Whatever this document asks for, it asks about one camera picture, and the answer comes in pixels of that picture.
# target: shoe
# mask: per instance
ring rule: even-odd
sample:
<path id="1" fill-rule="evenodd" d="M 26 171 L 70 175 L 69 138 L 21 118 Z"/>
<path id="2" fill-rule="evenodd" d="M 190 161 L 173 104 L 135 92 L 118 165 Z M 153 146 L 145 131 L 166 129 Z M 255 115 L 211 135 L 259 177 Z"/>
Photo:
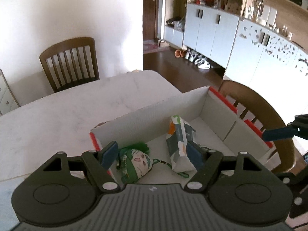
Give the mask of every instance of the shoe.
<path id="1" fill-rule="evenodd" d="M 189 55 L 190 55 L 190 51 L 188 50 L 188 51 L 186 52 L 186 55 L 185 55 L 185 59 L 186 59 L 186 60 L 189 59 Z"/>
<path id="2" fill-rule="evenodd" d="M 210 69 L 210 68 L 211 68 L 211 65 L 210 65 L 206 60 L 204 60 L 204 63 L 203 63 L 203 64 L 200 64 L 200 65 L 198 66 L 198 68 L 200 68 L 200 69 Z"/>
<path id="3" fill-rule="evenodd" d="M 176 58 L 180 58 L 181 55 L 182 55 L 182 51 L 179 50 L 179 49 L 177 49 L 177 50 L 175 51 L 175 57 L 176 57 Z"/>
<path id="4" fill-rule="evenodd" d="M 194 60 L 196 59 L 196 57 L 197 57 L 197 52 L 196 52 L 196 51 L 193 51 L 193 52 L 190 54 L 189 61 L 190 61 L 190 62 L 194 62 Z"/>
<path id="5" fill-rule="evenodd" d="M 199 55 L 197 56 L 197 59 L 194 61 L 194 64 L 195 64 L 196 66 L 198 66 L 198 65 L 200 65 L 200 64 L 203 64 L 204 61 L 205 61 L 205 59 L 203 58 L 203 55 L 202 55 L 202 54 L 199 54 Z"/>
<path id="6" fill-rule="evenodd" d="M 186 56 L 186 51 L 182 51 L 181 57 L 185 57 L 185 56 Z"/>
<path id="7" fill-rule="evenodd" d="M 157 46 L 159 47 L 159 45 L 161 44 L 161 41 L 162 41 L 163 39 L 159 39 L 158 40 L 158 42 L 157 42 Z"/>

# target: white marble table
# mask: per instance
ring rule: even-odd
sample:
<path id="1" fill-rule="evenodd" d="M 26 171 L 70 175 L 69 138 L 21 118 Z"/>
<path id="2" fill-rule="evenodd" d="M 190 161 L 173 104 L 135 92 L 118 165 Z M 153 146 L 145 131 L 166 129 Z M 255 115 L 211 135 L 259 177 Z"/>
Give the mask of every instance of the white marble table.
<path id="1" fill-rule="evenodd" d="M 127 73 L 61 91 L 0 117 L 0 231 L 18 223 L 13 190 L 57 151 L 93 149 L 90 130 L 180 92 L 154 71 Z"/>

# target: white wall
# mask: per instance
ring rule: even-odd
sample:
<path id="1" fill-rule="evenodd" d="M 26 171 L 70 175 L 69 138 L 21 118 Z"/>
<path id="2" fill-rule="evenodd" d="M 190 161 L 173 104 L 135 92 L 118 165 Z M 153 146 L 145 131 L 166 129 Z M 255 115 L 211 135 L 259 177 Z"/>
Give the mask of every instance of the white wall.
<path id="1" fill-rule="evenodd" d="M 20 105 L 53 93 L 49 46 L 95 39 L 100 78 L 142 69 L 142 0 L 0 0 L 0 69 Z"/>

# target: snack package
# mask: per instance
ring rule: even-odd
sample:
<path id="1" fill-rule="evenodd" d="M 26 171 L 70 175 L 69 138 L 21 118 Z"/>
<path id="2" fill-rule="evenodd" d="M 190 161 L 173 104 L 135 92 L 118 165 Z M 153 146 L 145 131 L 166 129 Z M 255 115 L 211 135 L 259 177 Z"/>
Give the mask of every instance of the snack package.
<path id="1" fill-rule="evenodd" d="M 196 168 L 187 156 L 186 146 L 189 141 L 196 142 L 196 131 L 180 116 L 171 117 L 166 136 L 172 170 L 176 173 L 195 171 Z"/>

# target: red object on shelf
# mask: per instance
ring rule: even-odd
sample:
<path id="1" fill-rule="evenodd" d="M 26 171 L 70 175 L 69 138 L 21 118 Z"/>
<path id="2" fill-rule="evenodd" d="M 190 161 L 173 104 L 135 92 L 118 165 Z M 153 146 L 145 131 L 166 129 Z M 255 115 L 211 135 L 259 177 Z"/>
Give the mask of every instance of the red object on shelf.
<path id="1" fill-rule="evenodd" d="M 250 127 L 261 139 L 262 139 L 262 132 L 250 121 L 250 120 L 244 120 L 244 122 L 247 124 L 248 127 Z M 273 147 L 272 142 L 265 142 L 265 144 L 269 147 Z"/>
<path id="2" fill-rule="evenodd" d="M 223 97 L 222 94 L 220 94 L 217 90 L 215 90 L 212 86 L 210 86 L 209 90 L 213 92 L 214 95 L 216 95 L 229 109 L 231 109 L 234 113 L 238 113 L 238 110 L 236 107 L 234 107 L 231 102 L 229 102 L 225 97 Z"/>

